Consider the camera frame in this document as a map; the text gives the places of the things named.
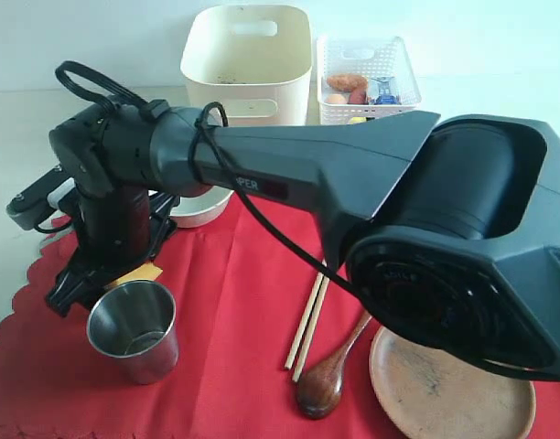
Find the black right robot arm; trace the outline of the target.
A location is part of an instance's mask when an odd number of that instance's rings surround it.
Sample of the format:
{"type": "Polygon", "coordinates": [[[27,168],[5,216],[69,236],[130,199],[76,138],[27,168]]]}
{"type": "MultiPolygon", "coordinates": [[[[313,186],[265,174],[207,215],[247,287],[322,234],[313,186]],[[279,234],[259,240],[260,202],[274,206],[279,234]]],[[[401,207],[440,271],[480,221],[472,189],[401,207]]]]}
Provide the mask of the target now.
{"type": "Polygon", "coordinates": [[[309,212],[301,260],[385,327],[477,368],[560,381],[560,138],[541,121],[410,111],[366,123],[232,126],[218,102],[93,105],[49,133],[95,201],[209,186],[309,212]]]}

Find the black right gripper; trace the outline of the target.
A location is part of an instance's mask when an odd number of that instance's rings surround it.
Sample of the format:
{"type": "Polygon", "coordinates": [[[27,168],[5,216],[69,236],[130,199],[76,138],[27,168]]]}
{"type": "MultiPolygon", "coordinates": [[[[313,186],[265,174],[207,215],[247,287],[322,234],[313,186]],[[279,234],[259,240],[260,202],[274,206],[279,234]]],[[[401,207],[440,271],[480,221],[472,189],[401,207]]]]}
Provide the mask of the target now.
{"type": "Polygon", "coordinates": [[[92,309],[121,276],[157,257],[176,229],[170,212],[178,198],[121,186],[103,197],[77,188],[73,218],[78,247],[45,297],[50,310],[66,317],[73,305],[92,309]]]}

